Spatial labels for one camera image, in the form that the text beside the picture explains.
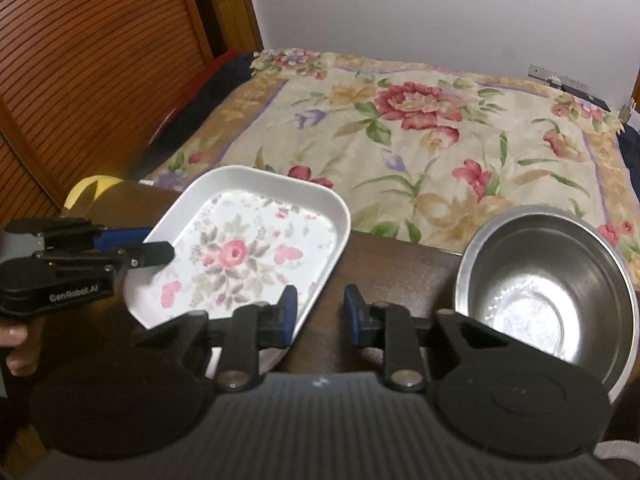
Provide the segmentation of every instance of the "ribbed black surface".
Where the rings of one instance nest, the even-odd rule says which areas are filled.
[[[190,434],[161,452],[89,462],[52,452],[27,480],[615,480],[589,456],[517,464],[459,441],[424,398],[374,374],[270,374],[219,397]]]

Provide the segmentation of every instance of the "metal screw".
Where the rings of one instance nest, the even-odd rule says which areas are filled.
[[[235,388],[245,386],[249,382],[249,379],[249,374],[246,372],[241,372],[240,370],[226,370],[218,376],[216,382],[220,386],[231,388],[233,390]]]
[[[396,370],[391,374],[391,380],[398,386],[404,386],[405,388],[420,384],[423,379],[422,374],[415,370]]]

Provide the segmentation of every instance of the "yellow object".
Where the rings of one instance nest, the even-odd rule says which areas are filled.
[[[94,182],[97,182],[97,185],[98,185],[95,191],[95,197],[94,197],[94,200],[95,200],[102,193],[107,191],[111,186],[115,186],[119,182],[122,182],[122,180],[114,176],[105,176],[105,175],[88,176],[87,178],[82,179],[75,186],[73,186],[69,194],[66,196],[65,208],[71,209],[73,207],[73,204],[76,203],[76,200],[78,200],[78,197],[82,194],[82,192]]]

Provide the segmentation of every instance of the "wooden wardrobe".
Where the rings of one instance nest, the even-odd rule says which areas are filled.
[[[0,0],[0,226],[123,176],[228,47],[261,47],[250,0]]]

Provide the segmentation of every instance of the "wooden table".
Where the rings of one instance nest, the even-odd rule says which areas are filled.
[[[176,197],[174,192],[123,182],[88,208],[75,208],[72,213],[110,227],[150,226]],[[380,351],[359,351],[348,342],[340,312],[344,286],[358,285],[366,301],[392,301],[407,306],[414,316],[428,316],[435,308],[451,307],[459,263],[458,254],[352,232],[295,344],[276,369],[305,373],[377,369],[382,362]],[[137,325],[122,298],[50,316],[41,368],[52,369],[93,351],[107,340],[127,338]],[[633,377],[638,371],[636,365]],[[638,418],[630,421],[629,409],[616,413],[610,425],[611,436],[625,438],[629,431],[635,431]]]

